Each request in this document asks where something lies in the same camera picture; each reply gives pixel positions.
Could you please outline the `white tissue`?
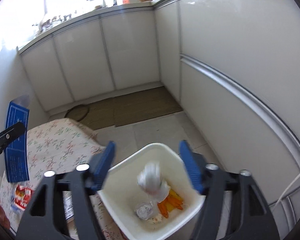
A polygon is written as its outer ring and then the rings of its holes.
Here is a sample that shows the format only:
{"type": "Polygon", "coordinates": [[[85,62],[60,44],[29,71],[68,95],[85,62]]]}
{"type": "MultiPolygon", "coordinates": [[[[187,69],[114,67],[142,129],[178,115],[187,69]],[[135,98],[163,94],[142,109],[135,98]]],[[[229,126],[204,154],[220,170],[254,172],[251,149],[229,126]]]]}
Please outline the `white tissue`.
{"type": "Polygon", "coordinates": [[[169,194],[171,187],[161,175],[158,162],[147,163],[137,176],[138,186],[157,203],[163,201],[169,194]]]}

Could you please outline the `orange peel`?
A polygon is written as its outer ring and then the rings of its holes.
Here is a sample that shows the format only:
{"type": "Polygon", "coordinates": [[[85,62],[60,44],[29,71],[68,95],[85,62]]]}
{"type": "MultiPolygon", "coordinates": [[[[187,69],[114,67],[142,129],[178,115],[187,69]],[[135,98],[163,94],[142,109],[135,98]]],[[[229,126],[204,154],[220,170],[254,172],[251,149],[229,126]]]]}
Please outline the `orange peel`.
{"type": "Polygon", "coordinates": [[[183,210],[184,200],[173,189],[170,189],[168,196],[161,202],[157,203],[160,214],[164,218],[169,217],[169,213],[174,209],[183,210]]]}

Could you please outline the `clear plastic bag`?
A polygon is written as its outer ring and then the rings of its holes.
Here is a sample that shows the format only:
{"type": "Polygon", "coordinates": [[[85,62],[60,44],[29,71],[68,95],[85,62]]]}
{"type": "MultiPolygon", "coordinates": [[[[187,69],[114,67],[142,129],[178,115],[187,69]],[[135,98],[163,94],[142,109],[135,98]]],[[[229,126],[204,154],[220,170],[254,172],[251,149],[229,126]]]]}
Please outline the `clear plastic bag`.
{"type": "Polygon", "coordinates": [[[21,217],[29,205],[34,191],[34,187],[25,181],[13,183],[10,193],[10,209],[12,212],[21,217]]]}

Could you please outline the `red noodle cup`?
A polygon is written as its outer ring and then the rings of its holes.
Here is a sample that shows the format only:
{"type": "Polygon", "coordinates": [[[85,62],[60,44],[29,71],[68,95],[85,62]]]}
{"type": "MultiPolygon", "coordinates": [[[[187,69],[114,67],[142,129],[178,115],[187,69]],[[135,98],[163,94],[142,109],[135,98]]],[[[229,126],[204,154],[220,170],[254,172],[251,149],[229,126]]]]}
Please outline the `red noodle cup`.
{"type": "Polygon", "coordinates": [[[33,189],[23,185],[17,185],[14,191],[13,204],[19,210],[25,211],[33,193],[33,189]]]}

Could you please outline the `white trash bin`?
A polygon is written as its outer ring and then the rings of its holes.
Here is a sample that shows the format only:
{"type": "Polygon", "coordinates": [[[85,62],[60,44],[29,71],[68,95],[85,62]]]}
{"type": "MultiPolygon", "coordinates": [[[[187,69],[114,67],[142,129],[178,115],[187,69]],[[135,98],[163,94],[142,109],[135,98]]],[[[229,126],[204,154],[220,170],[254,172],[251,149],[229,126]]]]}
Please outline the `white trash bin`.
{"type": "Polygon", "coordinates": [[[149,144],[112,167],[98,195],[128,239],[167,239],[200,211],[205,199],[192,188],[179,155],[161,143],[149,144]],[[146,203],[153,205],[152,215],[159,214],[157,202],[167,192],[160,190],[156,195],[148,194],[138,184],[138,176],[147,164],[159,165],[163,184],[183,199],[181,209],[172,210],[168,218],[162,218],[157,224],[136,214],[137,207],[146,203]]]}

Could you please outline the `white kitchen cabinets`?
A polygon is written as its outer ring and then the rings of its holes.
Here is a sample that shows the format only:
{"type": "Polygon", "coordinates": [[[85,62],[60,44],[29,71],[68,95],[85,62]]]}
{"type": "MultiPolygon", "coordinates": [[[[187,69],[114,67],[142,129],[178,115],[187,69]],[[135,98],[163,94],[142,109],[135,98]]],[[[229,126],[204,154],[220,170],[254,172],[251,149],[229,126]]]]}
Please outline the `white kitchen cabinets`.
{"type": "Polygon", "coordinates": [[[26,0],[19,54],[43,111],[162,83],[230,171],[248,168],[281,236],[300,219],[298,0],[26,0]]]}

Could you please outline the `olive floor mat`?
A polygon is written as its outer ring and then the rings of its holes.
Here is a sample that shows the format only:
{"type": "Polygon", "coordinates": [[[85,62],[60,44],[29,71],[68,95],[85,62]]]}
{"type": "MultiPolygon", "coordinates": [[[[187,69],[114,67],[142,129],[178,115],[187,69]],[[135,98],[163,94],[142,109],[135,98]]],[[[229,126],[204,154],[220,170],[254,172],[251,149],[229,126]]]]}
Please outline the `olive floor mat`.
{"type": "Polygon", "coordinates": [[[110,126],[125,126],[182,110],[165,87],[158,87],[87,105],[80,104],[69,109],[64,117],[97,130],[110,126]]]}

